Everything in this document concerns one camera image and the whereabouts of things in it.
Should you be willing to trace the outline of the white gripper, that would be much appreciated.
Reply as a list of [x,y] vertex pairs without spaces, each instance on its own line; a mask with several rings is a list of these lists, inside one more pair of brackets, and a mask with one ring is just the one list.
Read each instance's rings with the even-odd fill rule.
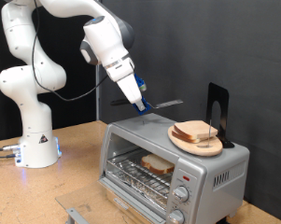
[[108,76],[119,85],[131,104],[136,104],[139,111],[146,109],[142,99],[142,94],[134,77],[134,64],[129,55],[115,61],[105,68]]

